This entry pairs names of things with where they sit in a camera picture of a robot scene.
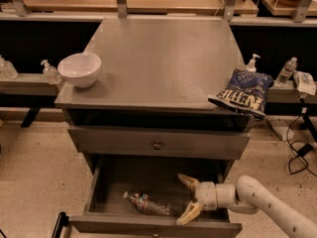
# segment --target blue chip bag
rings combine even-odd
[[[272,77],[265,73],[235,69],[228,87],[216,96],[208,96],[208,101],[263,120],[267,91],[272,83]]]

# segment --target white bowl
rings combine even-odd
[[[86,88],[97,80],[101,70],[101,59],[91,53],[78,53],[60,61],[60,75],[70,84]]]

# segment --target open drawer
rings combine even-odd
[[[78,152],[238,160],[250,134],[243,132],[70,126]]]
[[[236,237],[242,226],[230,223],[226,209],[202,212],[184,226],[176,219],[191,200],[191,194],[177,178],[186,174],[201,181],[221,182],[215,160],[103,155],[98,161],[84,214],[71,216],[80,232],[146,235],[153,237]],[[169,216],[145,215],[137,210],[125,191],[142,191],[150,200],[171,205]]]

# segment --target floor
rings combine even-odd
[[[58,214],[81,214],[92,174],[67,134],[67,124],[59,110],[44,109],[29,128],[21,128],[26,110],[0,110],[0,229],[8,238],[52,237]],[[295,117],[280,117],[290,124]],[[309,142],[314,151],[306,159],[317,174],[317,144],[310,133],[293,126],[294,139]],[[240,160],[234,163],[226,182],[248,175],[259,180],[273,195],[317,223],[317,178],[304,171],[288,173],[292,154],[269,128],[256,122],[251,141]],[[231,222],[243,230],[238,238],[287,237],[263,212],[243,215],[229,212]],[[123,237],[80,234],[71,225],[61,237]]]

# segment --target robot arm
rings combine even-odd
[[[317,237],[315,223],[272,195],[254,178],[241,176],[236,186],[230,183],[199,182],[181,174],[178,178],[194,193],[197,200],[189,203],[177,219],[178,225],[188,223],[202,210],[228,208],[238,213],[251,214],[260,209],[291,238]]]

